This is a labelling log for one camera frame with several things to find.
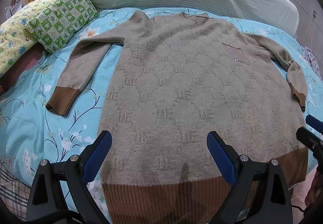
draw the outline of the blue floral bed sheet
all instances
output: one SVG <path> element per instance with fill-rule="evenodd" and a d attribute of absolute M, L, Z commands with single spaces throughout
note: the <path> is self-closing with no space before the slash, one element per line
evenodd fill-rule
<path fill-rule="evenodd" d="M 0 98 L 0 162 L 14 176 L 31 185 L 42 159 L 48 159 L 51 163 L 65 161 L 71 155 L 81 153 L 96 139 L 101 108 L 122 50 L 121 46 L 111 46 L 68 117 L 48 112 L 45 104 L 51 97 L 68 57 L 78 41 L 114 28 L 131 17 L 135 11 L 135 8 L 101 11 L 99 16 L 82 28 L 64 49 L 51 56 L 44 55 L 36 66 L 23 72 L 16 85 Z M 149 17 L 182 11 L 188 14 L 205 13 L 188 8 L 144 10 Z M 233 23 L 241 32 L 267 36 L 285 47 L 302 66 L 308 83 L 304 116 L 311 114 L 323 120 L 323 83 L 304 59 L 304 53 L 295 39 L 267 24 L 208 14 L 210 17 L 223 18 Z M 277 68 L 282 76 L 286 77 L 286 72 L 278 64 Z M 316 161 L 310 153 L 308 172 L 315 165 Z M 88 189 L 103 214 L 110 220 L 99 174 L 95 181 L 88 184 Z M 63 185 L 63 192 L 69 208 L 76 210 L 66 185 Z"/>

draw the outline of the sweater's left sleeve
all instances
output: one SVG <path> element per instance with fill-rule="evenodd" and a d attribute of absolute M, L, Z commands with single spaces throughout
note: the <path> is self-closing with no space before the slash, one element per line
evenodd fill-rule
<path fill-rule="evenodd" d="M 150 19 L 137 10 L 126 22 L 97 36 L 81 40 L 72 51 L 46 108 L 67 116 L 100 61 L 114 42 L 124 44 L 152 30 Z"/>
<path fill-rule="evenodd" d="M 254 39 L 259 47 L 271 52 L 271 58 L 277 60 L 280 65 L 287 72 L 287 82 L 290 85 L 292 94 L 299 102 L 299 105 L 302 111 L 305 111 L 306 105 L 306 96 L 307 96 L 307 83 L 301 66 L 294 61 L 289 52 L 267 37 L 257 35 L 257 34 L 248 34 L 250 38 Z"/>

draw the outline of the beige sweater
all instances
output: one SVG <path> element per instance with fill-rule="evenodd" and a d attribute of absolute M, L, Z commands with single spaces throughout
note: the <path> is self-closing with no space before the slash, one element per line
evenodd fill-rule
<path fill-rule="evenodd" d="M 230 190 L 206 147 L 212 130 L 238 154 L 278 159 L 288 184 L 304 180 L 307 150 L 295 133 L 307 86 L 279 44 L 207 14 L 149 19 L 136 11 L 78 43 L 48 110 L 69 113 L 113 42 L 124 48 L 99 132 L 113 139 L 101 178 L 114 224 L 208 222 Z"/>

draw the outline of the blue gripper pad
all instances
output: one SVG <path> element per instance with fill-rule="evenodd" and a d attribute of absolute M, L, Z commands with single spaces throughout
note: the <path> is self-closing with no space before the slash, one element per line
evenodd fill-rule
<path fill-rule="evenodd" d="M 212 133 L 207 135 L 206 145 L 225 182 L 228 182 L 231 186 L 234 186 L 235 182 L 237 181 L 237 177 L 235 175 L 235 166 Z"/>
<path fill-rule="evenodd" d="M 101 140 L 97 140 L 92 144 L 92 146 L 95 146 L 95 149 L 83 165 L 82 182 L 84 185 L 94 180 L 112 145 L 110 132 L 106 132 Z"/>
<path fill-rule="evenodd" d="M 307 115 L 305 118 L 305 122 L 311 126 L 312 128 L 314 128 L 317 132 L 319 133 L 323 133 L 323 123 L 316 119 L 315 117 L 311 116 L 311 115 Z"/>

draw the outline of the metal bolt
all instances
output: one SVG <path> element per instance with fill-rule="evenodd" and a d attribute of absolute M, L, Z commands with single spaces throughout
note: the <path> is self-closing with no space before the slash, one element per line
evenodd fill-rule
<path fill-rule="evenodd" d="M 278 161 L 277 161 L 276 159 L 273 159 L 273 160 L 271 161 L 271 163 L 272 163 L 274 166 L 278 166 Z"/>
<path fill-rule="evenodd" d="M 243 162 L 247 162 L 247 161 L 249 160 L 249 157 L 247 157 L 246 155 L 241 155 L 241 156 L 240 156 L 240 159 L 241 159 L 241 161 L 243 161 Z"/>
<path fill-rule="evenodd" d="M 69 160 L 70 161 L 77 161 L 77 159 L 79 158 L 79 156 L 78 155 L 72 155 L 70 158 L 69 158 Z"/>
<path fill-rule="evenodd" d="M 40 161 L 40 165 L 41 166 L 46 166 L 47 162 L 48 162 L 47 159 L 44 159 L 44 160 Z"/>

